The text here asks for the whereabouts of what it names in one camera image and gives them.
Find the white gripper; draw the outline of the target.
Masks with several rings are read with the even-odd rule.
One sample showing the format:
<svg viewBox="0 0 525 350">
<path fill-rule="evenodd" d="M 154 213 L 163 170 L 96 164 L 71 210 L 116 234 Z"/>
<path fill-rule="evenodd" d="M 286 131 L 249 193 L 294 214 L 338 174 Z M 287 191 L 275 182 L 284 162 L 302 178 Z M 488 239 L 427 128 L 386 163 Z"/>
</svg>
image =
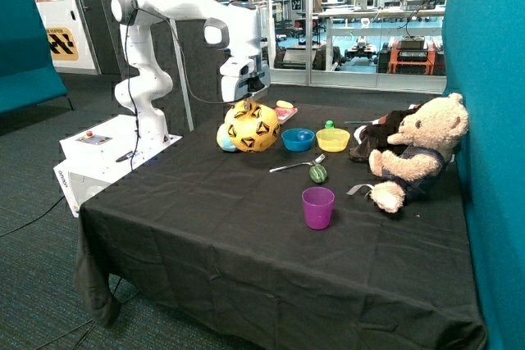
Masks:
<svg viewBox="0 0 525 350">
<path fill-rule="evenodd" d="M 262 97 L 271 83 L 270 67 L 260 56 L 229 57 L 219 69 L 221 96 L 224 102 L 256 100 Z M 251 102 L 244 102 L 244 109 L 251 109 Z"/>
</svg>

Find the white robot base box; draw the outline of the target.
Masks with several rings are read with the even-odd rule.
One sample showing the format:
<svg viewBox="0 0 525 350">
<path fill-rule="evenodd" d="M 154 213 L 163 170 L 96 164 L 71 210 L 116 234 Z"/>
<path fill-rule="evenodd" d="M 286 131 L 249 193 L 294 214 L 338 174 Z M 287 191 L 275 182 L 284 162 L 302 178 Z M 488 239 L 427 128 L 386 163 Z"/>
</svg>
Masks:
<svg viewBox="0 0 525 350">
<path fill-rule="evenodd" d="M 71 214 L 77 217 L 84 202 L 181 139 L 174 134 L 158 137 L 139 134 L 134 116 L 118 115 L 61 140 L 65 160 L 54 173 Z M 136 151 L 132 162 L 116 163 L 129 151 Z"/>
</svg>

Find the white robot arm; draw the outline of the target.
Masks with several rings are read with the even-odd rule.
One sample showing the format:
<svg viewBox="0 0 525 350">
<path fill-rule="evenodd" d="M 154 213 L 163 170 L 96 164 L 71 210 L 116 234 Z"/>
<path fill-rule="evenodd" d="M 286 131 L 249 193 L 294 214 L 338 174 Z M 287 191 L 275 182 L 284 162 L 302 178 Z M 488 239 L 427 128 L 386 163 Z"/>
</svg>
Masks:
<svg viewBox="0 0 525 350">
<path fill-rule="evenodd" d="M 121 81 L 117 101 L 138 117 L 139 143 L 162 146 L 169 140 L 164 113 L 155 99 L 171 92 L 172 79 L 157 63 L 151 27 L 165 20 L 203 20 L 203 36 L 210 48 L 226 49 L 221 65 L 223 102 L 254 100 L 270 85 L 270 67 L 263 60 L 260 12 L 250 4 L 215 0 L 112 0 L 111 10 L 120 24 L 121 42 L 136 77 Z"/>
</svg>

